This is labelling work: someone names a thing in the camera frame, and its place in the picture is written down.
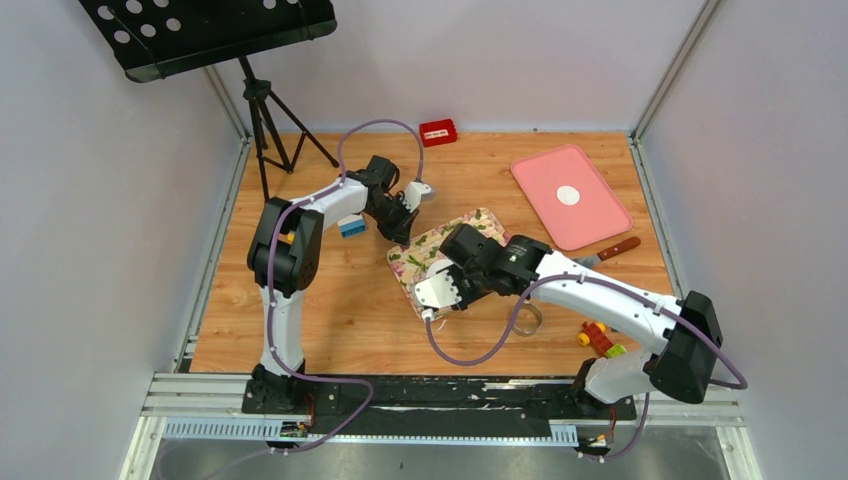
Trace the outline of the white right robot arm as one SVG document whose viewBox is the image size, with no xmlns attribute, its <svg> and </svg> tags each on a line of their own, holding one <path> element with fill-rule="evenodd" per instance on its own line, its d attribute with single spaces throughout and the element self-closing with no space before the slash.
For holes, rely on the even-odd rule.
<svg viewBox="0 0 848 480">
<path fill-rule="evenodd" d="M 500 244 L 469 224 L 456 227 L 439 250 L 449 265 L 413 288 L 426 309 L 465 310 L 490 293 L 516 295 L 576 311 L 639 343 L 636 351 L 583 363 L 570 392 L 580 415 L 596 417 L 624 397 L 652 391 L 688 404 L 704 401 L 722 343 L 709 297 L 640 289 L 530 237 Z"/>
</svg>

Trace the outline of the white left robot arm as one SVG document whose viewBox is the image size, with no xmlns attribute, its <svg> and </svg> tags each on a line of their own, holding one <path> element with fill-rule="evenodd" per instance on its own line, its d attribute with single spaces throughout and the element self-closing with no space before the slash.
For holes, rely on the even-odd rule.
<svg viewBox="0 0 848 480">
<path fill-rule="evenodd" d="M 345 171 L 319 191 L 265 203 L 247 256 L 265 315 L 263 352 L 249 385 L 256 394 L 267 393 L 283 413 L 298 411 L 306 400 L 302 311 L 319 268 L 323 234 L 348 216 L 365 214 L 385 239 L 408 244 L 420 204 L 434 189 L 415 179 L 393 193 L 398 176 L 392 161 L 374 156 L 365 168 Z"/>
</svg>

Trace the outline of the floral yellow tray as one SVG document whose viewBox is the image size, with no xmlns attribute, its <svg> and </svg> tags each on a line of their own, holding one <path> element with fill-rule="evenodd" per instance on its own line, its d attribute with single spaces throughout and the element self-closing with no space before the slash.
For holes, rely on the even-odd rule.
<svg viewBox="0 0 848 480">
<path fill-rule="evenodd" d="M 447 257 L 439 251 L 439 247 L 460 224 L 471 225 L 502 246 L 510 239 L 510 234 L 494 213 L 479 207 L 412 238 L 408 246 L 395 246 L 387 252 L 389 267 L 420 320 L 424 320 L 425 308 L 415 300 L 414 285 L 425 280 L 436 267 L 447 265 Z"/>
</svg>

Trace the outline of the white dough ball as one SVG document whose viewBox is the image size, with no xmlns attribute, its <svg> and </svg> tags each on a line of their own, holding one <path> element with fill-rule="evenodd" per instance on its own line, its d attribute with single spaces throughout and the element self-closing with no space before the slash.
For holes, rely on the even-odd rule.
<svg viewBox="0 0 848 480">
<path fill-rule="evenodd" d="M 449 268 L 452 264 L 453 264 L 453 262 L 449 259 L 439 259 L 439 260 L 437 260 L 437 261 L 435 261 L 435 262 L 433 262 L 432 264 L 429 265 L 429 267 L 426 271 L 425 277 L 431 278 L 431 277 L 437 275 L 439 271 L 441 271 L 445 268 Z"/>
</svg>

